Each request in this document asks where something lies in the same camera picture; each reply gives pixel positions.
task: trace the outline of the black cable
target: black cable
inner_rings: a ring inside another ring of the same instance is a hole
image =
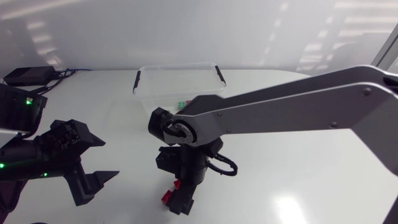
[[[82,68],[79,68],[79,69],[67,68],[64,71],[55,72],[53,74],[53,76],[51,77],[51,79],[56,80],[55,84],[53,84],[52,86],[42,86],[40,88],[32,90],[31,92],[43,95],[43,94],[49,92],[50,90],[52,90],[53,88],[55,88],[57,85],[59,85],[64,79],[71,77],[77,71],[91,71],[91,70],[90,69],[82,69]]]
[[[231,159],[228,159],[227,157],[225,157],[221,154],[216,154],[214,156],[214,158],[218,161],[228,164],[232,168],[232,171],[226,171],[226,170],[220,169],[217,166],[215,166],[214,164],[212,164],[210,161],[207,161],[206,165],[210,169],[214,170],[217,173],[228,175],[228,176],[235,176],[238,173],[238,166]]]

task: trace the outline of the red object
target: red object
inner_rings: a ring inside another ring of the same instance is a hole
[[[171,190],[168,190],[168,191],[166,192],[166,194],[164,194],[164,196],[162,197],[162,202],[163,202],[163,204],[166,204],[166,203],[167,203],[167,201],[169,200],[169,198],[170,198],[171,195],[172,195],[172,191],[171,191]]]
[[[181,180],[174,181],[174,187],[176,190],[178,190],[180,188],[180,185],[181,185]]]

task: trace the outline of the green led light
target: green led light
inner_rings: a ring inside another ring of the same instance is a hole
[[[27,97],[27,98],[26,98],[26,105],[31,105],[31,104],[32,104],[32,101],[33,101],[33,98]]]

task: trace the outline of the screw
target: screw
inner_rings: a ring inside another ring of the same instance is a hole
[[[335,122],[335,121],[334,121],[334,122],[331,122],[331,123],[329,124],[329,127],[330,127],[330,128],[337,128],[337,126],[338,126],[338,125],[337,125],[337,122]]]
[[[362,95],[364,96],[369,96],[372,93],[372,89],[370,88],[365,88],[362,90]]]

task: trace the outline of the white wall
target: white wall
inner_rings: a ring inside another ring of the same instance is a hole
[[[397,1],[0,0],[0,77],[203,61],[318,74],[371,63],[397,12]]]

